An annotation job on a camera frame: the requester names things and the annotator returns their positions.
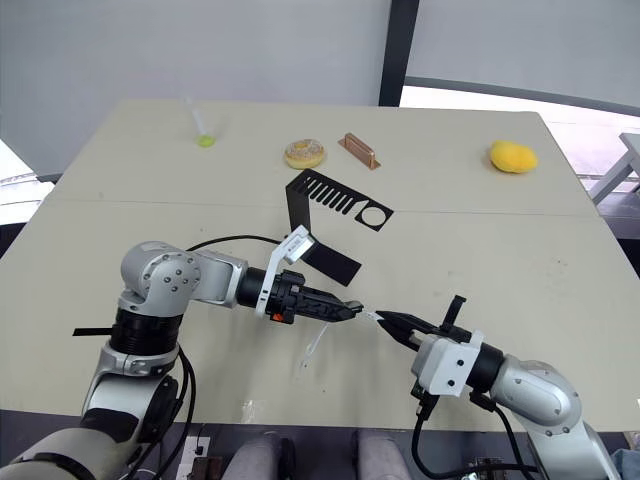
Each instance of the black robot arm segment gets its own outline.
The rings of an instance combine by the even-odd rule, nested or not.
[[[247,269],[236,295],[240,305],[256,306],[264,276],[264,270]],[[362,311],[360,302],[344,303],[331,293],[304,287],[304,282],[303,275],[289,270],[276,275],[266,308],[271,320],[291,324],[296,315],[302,315],[325,322],[341,322]]]

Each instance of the black strip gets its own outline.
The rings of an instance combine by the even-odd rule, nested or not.
[[[60,455],[59,453],[36,453],[33,459],[23,460],[23,462],[49,462],[55,464],[56,467],[70,473],[78,480],[96,480],[96,477],[89,471],[87,467],[79,462],[76,462],[73,458],[66,455]]]
[[[419,5],[420,0],[392,0],[391,2],[378,100],[378,105],[381,107],[400,106]]]
[[[111,328],[76,328],[73,331],[74,337],[92,337],[95,335],[111,335]]]
[[[345,287],[351,283],[362,264],[316,240],[302,260]]]

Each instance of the table surface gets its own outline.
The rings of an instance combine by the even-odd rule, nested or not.
[[[363,263],[348,287],[304,264],[307,284],[367,310],[439,323],[454,294],[459,324],[522,359],[563,372],[598,430],[640,427],[640,282],[611,232],[533,113],[204,102],[218,141],[197,147],[178,101],[127,101],[98,130],[0,261],[0,408],[78,414],[104,338],[74,327],[113,322],[120,261],[143,240],[180,247],[232,234],[289,230],[282,160],[314,137],[318,170],[395,213],[380,232],[312,204],[314,233]],[[352,131],[376,151],[371,172],[337,144]],[[531,146],[539,167],[499,172],[496,139]],[[219,251],[266,264],[271,247]],[[181,344],[198,378],[196,421],[409,428],[413,353],[365,315],[327,329],[286,326],[192,303]],[[501,430],[465,398],[443,399],[440,429]]]

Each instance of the gray cylinder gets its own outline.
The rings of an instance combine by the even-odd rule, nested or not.
[[[386,433],[359,430],[358,480],[411,480],[396,442]]]
[[[276,480],[280,437],[267,433],[246,442],[231,459],[222,480]]]

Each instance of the yellow sponge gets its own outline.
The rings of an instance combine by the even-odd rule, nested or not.
[[[538,157],[524,145],[497,140],[491,145],[491,163],[503,172],[524,173],[538,166]]]

